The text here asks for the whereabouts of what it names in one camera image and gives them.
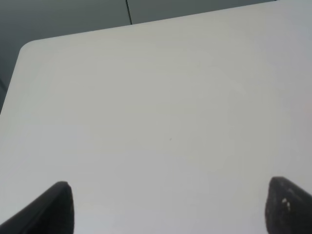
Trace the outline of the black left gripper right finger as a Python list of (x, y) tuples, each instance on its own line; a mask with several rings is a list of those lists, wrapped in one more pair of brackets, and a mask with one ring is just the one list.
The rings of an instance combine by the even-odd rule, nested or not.
[(310, 234), (312, 195), (285, 177), (272, 177), (265, 206), (265, 223), (269, 234)]

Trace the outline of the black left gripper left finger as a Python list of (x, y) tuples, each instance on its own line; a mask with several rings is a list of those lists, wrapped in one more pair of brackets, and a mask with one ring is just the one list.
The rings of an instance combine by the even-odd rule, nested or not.
[(2, 234), (72, 234), (73, 193), (68, 182), (51, 186), (24, 209), (0, 225)]

